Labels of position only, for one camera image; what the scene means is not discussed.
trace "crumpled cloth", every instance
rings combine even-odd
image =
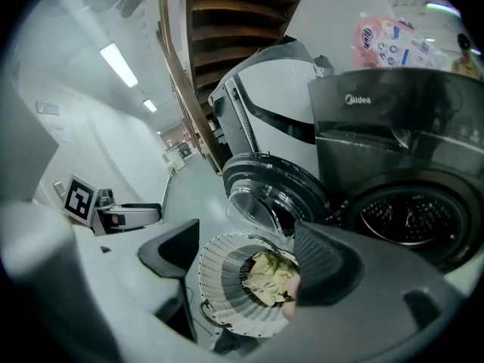
[[[287,281],[298,275],[296,266],[289,259],[270,251],[259,252],[252,259],[256,263],[242,285],[267,306],[285,302]]]

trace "washing machine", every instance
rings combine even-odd
[[[276,88],[265,90],[270,98]],[[484,84],[438,70],[368,69],[316,76],[308,93],[317,153],[305,160],[317,161],[317,175],[289,146],[236,154],[223,174],[231,208],[283,238],[303,220],[407,247],[442,273],[473,263],[456,282],[473,287],[482,270]]]

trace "floor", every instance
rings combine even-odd
[[[165,220],[167,222],[200,220],[200,251],[212,238],[226,233],[240,232],[225,216],[227,197],[223,180],[211,169],[210,164],[196,154],[186,160],[185,168],[176,174],[169,186]],[[197,332],[198,344],[208,349],[215,328],[200,314],[202,302],[198,285],[198,257],[185,278],[188,299]],[[240,361],[250,350],[253,343],[231,352],[231,360]]]

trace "laundry basket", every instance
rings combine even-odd
[[[254,254],[266,250],[295,261],[264,237],[249,234],[220,235],[203,248],[198,268],[200,311],[209,323],[249,337],[272,337],[287,325],[282,303],[268,307],[242,285]]]

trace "detergent package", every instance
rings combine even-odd
[[[445,55],[417,37],[407,24],[388,17],[364,17],[352,41],[358,67],[422,67],[441,70]]]

